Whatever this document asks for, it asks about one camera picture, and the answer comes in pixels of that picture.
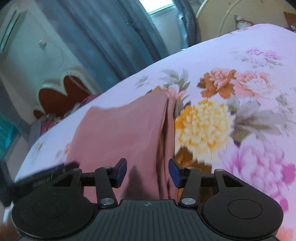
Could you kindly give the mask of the pink knit sweater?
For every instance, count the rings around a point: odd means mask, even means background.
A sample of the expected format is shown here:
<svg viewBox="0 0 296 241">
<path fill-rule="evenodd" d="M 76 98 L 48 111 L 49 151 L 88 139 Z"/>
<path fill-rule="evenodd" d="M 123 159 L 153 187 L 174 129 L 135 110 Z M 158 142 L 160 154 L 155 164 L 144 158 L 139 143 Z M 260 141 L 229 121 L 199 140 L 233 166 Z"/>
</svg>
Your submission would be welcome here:
<svg viewBox="0 0 296 241">
<path fill-rule="evenodd" d="M 122 158 L 127 172 L 114 190 L 121 199 L 176 199 L 169 174 L 174 156 L 175 99 L 155 90 L 111 109 L 90 108 L 69 144 L 66 162 L 76 161 L 85 173 L 115 166 Z"/>
</svg>

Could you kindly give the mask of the floral pink bed sheet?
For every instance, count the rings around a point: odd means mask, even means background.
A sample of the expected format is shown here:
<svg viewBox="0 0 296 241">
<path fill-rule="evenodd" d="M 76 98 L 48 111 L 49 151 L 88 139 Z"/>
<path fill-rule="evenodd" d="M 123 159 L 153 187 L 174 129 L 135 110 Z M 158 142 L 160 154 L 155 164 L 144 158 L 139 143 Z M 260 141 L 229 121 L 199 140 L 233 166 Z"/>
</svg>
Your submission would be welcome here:
<svg viewBox="0 0 296 241">
<path fill-rule="evenodd" d="M 259 24 L 202 42 L 123 80 L 51 128 L 16 179 L 66 162 L 86 112 L 160 90 L 175 99 L 174 158 L 225 169 L 276 200 L 280 240 L 295 240 L 295 33 Z"/>
</svg>

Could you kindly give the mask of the red and white chair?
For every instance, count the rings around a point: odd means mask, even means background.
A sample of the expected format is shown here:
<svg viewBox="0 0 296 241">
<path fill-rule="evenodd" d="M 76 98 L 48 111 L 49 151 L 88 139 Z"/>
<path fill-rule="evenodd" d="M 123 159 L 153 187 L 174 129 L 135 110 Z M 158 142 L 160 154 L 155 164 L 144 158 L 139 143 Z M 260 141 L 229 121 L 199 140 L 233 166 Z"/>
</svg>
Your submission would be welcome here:
<svg viewBox="0 0 296 241">
<path fill-rule="evenodd" d="M 33 114 L 36 119 L 48 114 L 62 118 L 74 105 L 100 94 L 101 91 L 96 90 L 82 73 L 66 71 L 59 83 L 45 83 L 37 91 L 38 105 Z"/>
</svg>

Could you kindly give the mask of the blue curtain left panel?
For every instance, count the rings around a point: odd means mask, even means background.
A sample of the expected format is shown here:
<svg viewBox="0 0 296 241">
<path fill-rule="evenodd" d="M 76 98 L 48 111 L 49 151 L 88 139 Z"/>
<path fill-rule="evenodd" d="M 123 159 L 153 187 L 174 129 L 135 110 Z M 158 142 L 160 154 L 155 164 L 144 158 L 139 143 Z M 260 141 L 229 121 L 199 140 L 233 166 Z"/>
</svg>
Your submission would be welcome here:
<svg viewBox="0 0 296 241">
<path fill-rule="evenodd" d="M 169 54 L 140 1 L 36 3 L 102 91 Z"/>
</svg>

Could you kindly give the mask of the blue curtain panel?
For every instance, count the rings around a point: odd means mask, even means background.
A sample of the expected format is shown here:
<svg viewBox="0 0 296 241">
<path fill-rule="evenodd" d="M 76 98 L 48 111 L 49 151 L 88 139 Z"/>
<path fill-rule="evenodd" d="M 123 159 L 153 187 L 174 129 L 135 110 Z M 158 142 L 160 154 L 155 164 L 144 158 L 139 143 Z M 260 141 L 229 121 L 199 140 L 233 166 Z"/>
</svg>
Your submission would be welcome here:
<svg viewBox="0 0 296 241">
<path fill-rule="evenodd" d="M 36 3 L 102 91 L 169 54 L 140 1 Z"/>
<path fill-rule="evenodd" d="M 186 49 L 200 43 L 201 36 L 199 25 L 189 1 L 172 0 L 172 2 L 177 10 L 182 48 Z"/>
</svg>

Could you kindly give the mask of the blue curtain right panel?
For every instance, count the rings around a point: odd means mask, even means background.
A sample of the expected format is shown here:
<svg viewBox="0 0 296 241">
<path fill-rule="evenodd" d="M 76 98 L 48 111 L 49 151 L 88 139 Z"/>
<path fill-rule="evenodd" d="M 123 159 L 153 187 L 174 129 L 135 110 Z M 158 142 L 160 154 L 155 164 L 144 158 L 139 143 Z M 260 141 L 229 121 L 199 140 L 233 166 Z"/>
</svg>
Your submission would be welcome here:
<svg viewBox="0 0 296 241">
<path fill-rule="evenodd" d="M 200 43 L 201 36 L 199 25 L 189 1 L 172 0 L 172 2 L 177 10 L 182 48 L 186 49 Z"/>
</svg>

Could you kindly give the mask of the cream wooden headboard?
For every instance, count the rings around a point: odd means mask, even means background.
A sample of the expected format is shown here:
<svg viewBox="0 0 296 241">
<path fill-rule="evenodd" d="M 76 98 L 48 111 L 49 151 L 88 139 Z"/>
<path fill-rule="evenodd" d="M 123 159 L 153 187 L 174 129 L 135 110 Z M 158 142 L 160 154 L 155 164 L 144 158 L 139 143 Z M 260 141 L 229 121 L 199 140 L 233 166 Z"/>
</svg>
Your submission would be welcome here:
<svg viewBox="0 0 296 241">
<path fill-rule="evenodd" d="M 254 24 L 273 24 L 288 27 L 284 12 L 295 13 L 288 1 L 204 1 L 196 15 L 201 41 L 220 37 L 236 30 L 235 16 Z"/>
</svg>

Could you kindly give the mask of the embroidered pillow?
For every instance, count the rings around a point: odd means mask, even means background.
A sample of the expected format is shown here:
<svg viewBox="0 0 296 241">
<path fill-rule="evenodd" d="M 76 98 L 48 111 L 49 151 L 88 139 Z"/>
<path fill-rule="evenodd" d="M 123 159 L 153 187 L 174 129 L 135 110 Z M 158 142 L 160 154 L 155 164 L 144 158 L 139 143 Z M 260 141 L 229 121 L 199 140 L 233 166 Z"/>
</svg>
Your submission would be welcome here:
<svg viewBox="0 0 296 241">
<path fill-rule="evenodd" d="M 255 23 L 253 23 L 252 21 L 246 20 L 243 17 L 238 15 L 235 15 L 234 19 L 235 19 L 236 30 L 242 30 L 255 25 Z"/>
</svg>

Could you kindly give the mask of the orange pillow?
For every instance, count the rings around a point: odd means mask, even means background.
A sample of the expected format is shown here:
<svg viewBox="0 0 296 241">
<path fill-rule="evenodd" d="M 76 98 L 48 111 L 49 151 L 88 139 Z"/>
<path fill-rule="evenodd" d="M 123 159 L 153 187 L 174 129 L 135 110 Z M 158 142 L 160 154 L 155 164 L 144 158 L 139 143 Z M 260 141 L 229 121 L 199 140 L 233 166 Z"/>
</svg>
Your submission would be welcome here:
<svg viewBox="0 0 296 241">
<path fill-rule="evenodd" d="M 296 14 L 284 12 L 285 19 L 293 32 L 296 32 Z"/>
</svg>

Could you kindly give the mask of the white wall air conditioner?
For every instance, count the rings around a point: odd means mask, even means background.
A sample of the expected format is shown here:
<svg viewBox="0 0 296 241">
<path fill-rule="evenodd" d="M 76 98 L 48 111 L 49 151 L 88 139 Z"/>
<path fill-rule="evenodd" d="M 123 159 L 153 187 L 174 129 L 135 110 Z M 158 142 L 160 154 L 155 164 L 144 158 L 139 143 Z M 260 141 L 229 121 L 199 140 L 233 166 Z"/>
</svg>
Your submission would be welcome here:
<svg viewBox="0 0 296 241">
<path fill-rule="evenodd" d="M 26 12 L 26 10 L 20 11 L 17 8 L 12 8 L 6 14 L 1 25 L 1 53 L 4 52 L 14 28 L 23 19 Z"/>
</svg>

